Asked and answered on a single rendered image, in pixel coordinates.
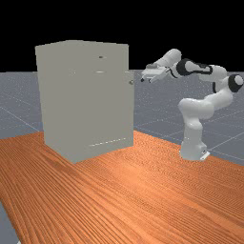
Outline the pale grey cabinet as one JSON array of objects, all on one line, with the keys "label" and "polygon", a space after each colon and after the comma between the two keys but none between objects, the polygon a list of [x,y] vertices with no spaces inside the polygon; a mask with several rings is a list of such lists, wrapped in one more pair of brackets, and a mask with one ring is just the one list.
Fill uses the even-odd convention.
[{"label": "pale grey cabinet", "polygon": [[35,55],[47,146],[76,163],[133,145],[127,44],[67,40]]}]

